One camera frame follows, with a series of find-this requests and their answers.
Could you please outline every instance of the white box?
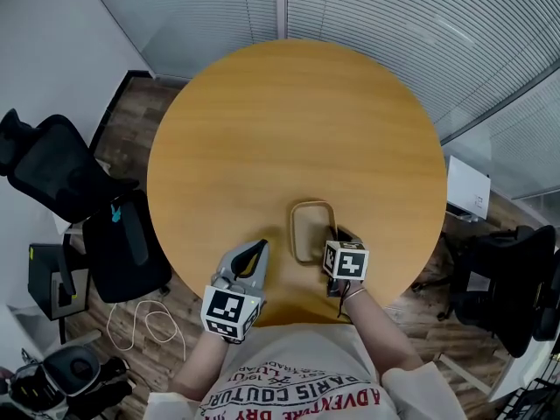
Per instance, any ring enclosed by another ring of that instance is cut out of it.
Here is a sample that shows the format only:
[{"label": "white box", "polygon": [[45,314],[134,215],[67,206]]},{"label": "white box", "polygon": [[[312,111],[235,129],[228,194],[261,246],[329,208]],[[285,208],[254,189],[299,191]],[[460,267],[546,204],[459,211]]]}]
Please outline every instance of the white box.
[{"label": "white box", "polygon": [[365,280],[368,258],[361,242],[327,241],[323,269],[337,280]]},{"label": "white box", "polygon": [[262,300],[231,290],[207,286],[200,318],[205,330],[242,340],[259,317]]},{"label": "white box", "polygon": [[449,156],[447,165],[447,202],[482,219],[488,215],[490,178]]}]

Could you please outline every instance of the round wooden table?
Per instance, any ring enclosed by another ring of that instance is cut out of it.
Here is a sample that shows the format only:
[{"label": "round wooden table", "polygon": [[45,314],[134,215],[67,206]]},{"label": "round wooden table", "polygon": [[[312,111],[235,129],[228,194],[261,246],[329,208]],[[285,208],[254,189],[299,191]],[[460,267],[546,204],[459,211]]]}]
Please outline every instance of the round wooden table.
[{"label": "round wooden table", "polygon": [[151,150],[148,198],[157,238],[196,294],[228,250],[266,238],[258,325],[329,323],[339,300],[326,297],[326,277],[291,256],[293,205],[331,203],[368,246],[365,285],[387,305],[436,245],[445,182],[436,131],[391,72],[342,46],[289,39],[230,54],[181,91]]}]

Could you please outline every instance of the bracelet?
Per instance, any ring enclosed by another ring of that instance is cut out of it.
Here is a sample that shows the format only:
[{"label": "bracelet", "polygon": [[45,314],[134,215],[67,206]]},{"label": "bracelet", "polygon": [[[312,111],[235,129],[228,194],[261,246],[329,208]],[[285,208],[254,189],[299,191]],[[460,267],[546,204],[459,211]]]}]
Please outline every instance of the bracelet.
[{"label": "bracelet", "polygon": [[222,338],[223,340],[225,340],[228,344],[235,344],[235,345],[237,345],[237,346],[240,345],[240,344],[245,340],[245,338],[243,338],[243,339],[236,339],[236,338],[228,338],[228,337],[226,337],[226,336],[222,336],[221,338]]},{"label": "bracelet", "polygon": [[352,294],[350,294],[349,296],[344,297],[344,300],[342,301],[342,303],[344,304],[349,298],[354,297],[356,294],[360,294],[362,291],[365,291],[366,288],[359,288],[356,292],[353,292]]}]

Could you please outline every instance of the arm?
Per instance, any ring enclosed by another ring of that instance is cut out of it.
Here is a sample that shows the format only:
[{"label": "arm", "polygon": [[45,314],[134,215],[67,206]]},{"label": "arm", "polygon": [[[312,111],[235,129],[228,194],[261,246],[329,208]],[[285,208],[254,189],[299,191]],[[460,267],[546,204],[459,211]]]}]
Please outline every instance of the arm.
[{"label": "arm", "polygon": [[169,392],[202,401],[220,376],[228,346],[221,336],[203,332],[189,359],[171,380]]},{"label": "arm", "polygon": [[[340,292],[345,282],[339,282]],[[349,297],[361,284],[352,282],[344,306],[380,377],[391,368],[414,370],[423,365],[409,338],[366,290]]]}]

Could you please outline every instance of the white t-shirt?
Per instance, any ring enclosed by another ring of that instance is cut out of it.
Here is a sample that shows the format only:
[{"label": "white t-shirt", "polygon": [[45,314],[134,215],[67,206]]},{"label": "white t-shirt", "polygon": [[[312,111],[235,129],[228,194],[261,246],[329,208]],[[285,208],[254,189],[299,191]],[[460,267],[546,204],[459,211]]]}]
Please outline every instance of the white t-shirt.
[{"label": "white t-shirt", "polygon": [[353,325],[252,328],[202,402],[153,393],[144,420],[466,419],[433,363],[381,383]]}]

